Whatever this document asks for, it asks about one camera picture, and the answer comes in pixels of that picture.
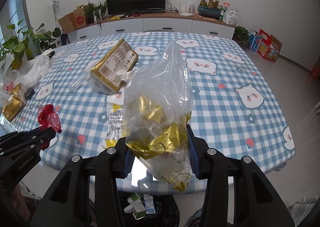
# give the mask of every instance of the blue plant pot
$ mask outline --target blue plant pot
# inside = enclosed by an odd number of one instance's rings
[[[212,17],[212,18],[218,18],[220,16],[221,10],[208,8],[208,7],[203,7],[201,5],[198,5],[198,12],[203,16],[209,16],[209,17]]]

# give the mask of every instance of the gold snack box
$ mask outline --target gold snack box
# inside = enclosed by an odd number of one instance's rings
[[[22,84],[18,84],[11,90],[11,103],[3,108],[3,114],[9,122],[11,122],[17,113],[26,105],[26,98],[22,87]]]
[[[138,60],[138,54],[129,46],[124,39],[121,39],[91,70],[90,80],[106,94],[115,94],[123,83],[117,72],[125,69],[127,72],[132,69]]]

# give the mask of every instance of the tablecloth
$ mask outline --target tablecloth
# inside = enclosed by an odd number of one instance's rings
[[[71,83],[124,38],[138,53],[134,67],[152,66],[174,39],[188,66],[195,96],[190,125],[195,134],[225,156],[250,156],[265,173],[294,155],[294,143],[283,112],[267,82],[238,44],[208,35],[142,32],[88,39],[55,49],[50,72],[35,86],[35,94],[16,116],[18,130],[34,129],[39,105],[52,103],[62,133],[41,153],[49,166],[61,170],[75,154],[98,155],[106,138],[106,95],[86,82],[75,92]],[[122,191],[175,193],[155,181],[139,160],[132,174],[117,180]],[[206,181],[193,176],[186,192],[204,191]]]

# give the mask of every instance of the cabinet drawer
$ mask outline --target cabinet drawer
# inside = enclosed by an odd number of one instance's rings
[[[212,35],[232,39],[235,28],[212,22],[193,21],[191,33]]]
[[[101,37],[98,25],[81,28],[68,33],[70,43]]]
[[[143,18],[143,31],[191,33],[192,20],[179,18]]]
[[[142,19],[120,20],[105,22],[101,24],[101,36],[108,36],[121,33],[142,32]]]

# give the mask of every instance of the tiled floor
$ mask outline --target tiled floor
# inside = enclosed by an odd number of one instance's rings
[[[282,171],[267,174],[268,179],[286,205],[292,205],[302,196],[320,195],[320,115],[314,115],[313,110],[320,101],[320,82],[313,81],[310,73],[285,59],[272,63],[257,53],[246,53],[277,97],[296,147],[296,155],[287,166]],[[31,191],[43,196],[56,175],[57,171],[51,168],[37,166],[23,181]],[[229,193],[228,221],[231,222],[233,194]],[[180,210],[180,226],[184,226],[202,207],[204,193],[181,194],[174,198]]]

